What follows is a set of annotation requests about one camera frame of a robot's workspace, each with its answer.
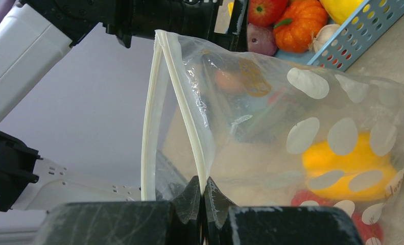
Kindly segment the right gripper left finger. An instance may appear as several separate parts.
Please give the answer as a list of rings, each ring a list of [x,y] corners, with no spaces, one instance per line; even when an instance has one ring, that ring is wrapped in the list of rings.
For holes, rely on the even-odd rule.
[[[171,201],[69,203],[46,217],[33,244],[201,244],[198,177]]]

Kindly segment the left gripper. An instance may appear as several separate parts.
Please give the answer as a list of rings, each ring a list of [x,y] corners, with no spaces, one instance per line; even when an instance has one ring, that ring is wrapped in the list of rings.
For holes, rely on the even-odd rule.
[[[215,32],[223,1],[102,1],[106,33],[130,48],[132,37],[154,39],[156,30],[201,38],[229,51],[246,52],[249,1],[234,1],[229,26]]]

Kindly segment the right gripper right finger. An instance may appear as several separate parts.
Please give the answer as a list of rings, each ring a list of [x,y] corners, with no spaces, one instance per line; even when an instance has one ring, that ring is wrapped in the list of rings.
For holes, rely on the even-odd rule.
[[[204,190],[207,244],[363,244],[352,219],[324,206],[238,206],[212,178]]]

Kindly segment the red apple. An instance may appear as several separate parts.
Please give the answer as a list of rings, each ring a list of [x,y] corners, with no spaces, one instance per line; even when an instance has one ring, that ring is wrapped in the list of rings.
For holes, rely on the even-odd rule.
[[[280,19],[288,0],[251,0],[248,8],[248,23],[267,27]]]

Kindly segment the peach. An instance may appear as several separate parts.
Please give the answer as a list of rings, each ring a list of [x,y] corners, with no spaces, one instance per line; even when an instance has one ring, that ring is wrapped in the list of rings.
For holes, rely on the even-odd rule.
[[[217,70],[214,78],[217,86],[227,93],[242,94],[244,92],[242,78],[233,72]]]

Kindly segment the polka dot zip bag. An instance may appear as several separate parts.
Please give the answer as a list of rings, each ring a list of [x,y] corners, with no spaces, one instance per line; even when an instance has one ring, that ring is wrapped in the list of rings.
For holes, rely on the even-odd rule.
[[[230,94],[217,70],[244,82]],[[388,195],[353,201],[365,223],[378,223],[383,244],[404,244],[404,85],[230,52],[212,42],[157,30],[141,151],[141,198],[172,200],[192,177],[212,178],[239,206],[292,206],[307,188],[301,155],[327,141],[340,156],[360,133],[397,174]]]

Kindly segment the yellow bell pepper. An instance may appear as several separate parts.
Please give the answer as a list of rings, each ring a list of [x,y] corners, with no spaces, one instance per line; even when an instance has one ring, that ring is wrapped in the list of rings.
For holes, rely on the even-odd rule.
[[[314,194],[332,200],[370,202],[388,195],[386,186],[397,174],[390,155],[376,155],[370,146],[370,133],[358,136],[354,150],[345,156],[335,154],[327,141],[314,144],[301,155],[306,171],[307,188]],[[343,173],[337,179],[313,188],[310,181],[324,174]]]

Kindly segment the red bell pepper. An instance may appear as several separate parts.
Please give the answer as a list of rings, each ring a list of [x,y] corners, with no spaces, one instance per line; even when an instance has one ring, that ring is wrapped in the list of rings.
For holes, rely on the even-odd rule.
[[[365,244],[383,244],[384,233],[381,226],[375,222],[365,223],[362,220],[363,213],[351,200],[333,201],[322,198],[309,190],[299,190],[291,200],[292,206],[334,206],[345,211],[356,226],[362,241]]]

